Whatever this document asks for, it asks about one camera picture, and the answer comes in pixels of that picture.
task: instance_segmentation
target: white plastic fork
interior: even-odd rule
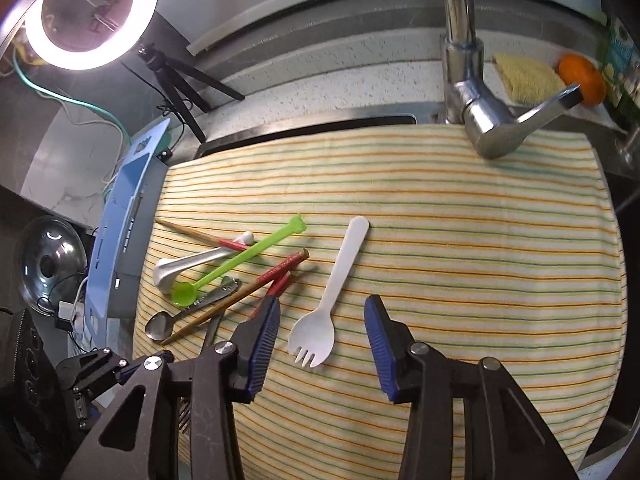
[[[322,364],[334,348],[335,330],[331,311],[368,230],[369,221],[364,216],[351,219],[320,303],[314,311],[297,320],[289,333],[287,351],[297,355],[295,362],[302,360],[303,368],[309,361],[311,368]]]

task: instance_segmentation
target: sponge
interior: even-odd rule
[[[566,87],[549,65],[533,57],[495,52],[494,59],[504,89],[515,103],[536,106]]]

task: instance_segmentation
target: green plastic spoon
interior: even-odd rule
[[[260,240],[258,243],[253,244],[247,250],[244,250],[240,254],[237,254],[227,263],[219,266],[216,270],[213,270],[209,274],[203,276],[195,283],[190,282],[177,282],[174,285],[174,290],[171,293],[171,301],[177,306],[189,306],[191,303],[198,299],[198,289],[212,282],[216,278],[219,278],[223,274],[228,273],[231,269],[234,269],[245,261],[250,260],[256,254],[260,254],[265,249],[268,249],[272,245],[277,244],[279,241],[284,240],[287,236],[292,234],[300,234],[306,230],[306,225],[302,220],[302,216],[295,215],[289,220],[289,223],[284,227],[281,227],[273,234],[267,236],[264,240]]]

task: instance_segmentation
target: orange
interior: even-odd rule
[[[578,83],[582,104],[599,105],[607,95],[607,85],[593,63],[579,54],[565,54],[558,64],[558,75],[566,85]]]

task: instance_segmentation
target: tripod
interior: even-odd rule
[[[193,135],[200,141],[201,144],[207,141],[202,129],[198,126],[198,123],[191,115],[191,112],[184,104],[182,98],[178,94],[178,90],[194,105],[196,105],[204,113],[208,113],[213,108],[207,103],[198,93],[191,88],[191,86],[182,78],[178,72],[182,72],[188,76],[197,79],[198,81],[215,88],[219,92],[228,95],[236,101],[244,100],[244,96],[227,85],[221,83],[217,79],[202,73],[200,70],[195,69],[177,59],[166,56],[151,45],[139,44],[137,50],[138,56],[146,63],[146,66],[156,74],[158,83],[164,90],[169,101],[178,111],[182,120],[190,127]]]

